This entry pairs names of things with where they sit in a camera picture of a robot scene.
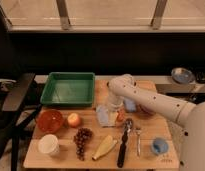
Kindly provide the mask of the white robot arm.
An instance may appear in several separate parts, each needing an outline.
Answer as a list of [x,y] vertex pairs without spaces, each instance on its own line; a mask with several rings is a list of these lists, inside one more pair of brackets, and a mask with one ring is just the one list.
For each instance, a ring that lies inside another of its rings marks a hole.
[[108,106],[115,109],[128,98],[184,128],[179,171],[205,171],[205,102],[194,104],[135,86],[129,75],[108,82]]

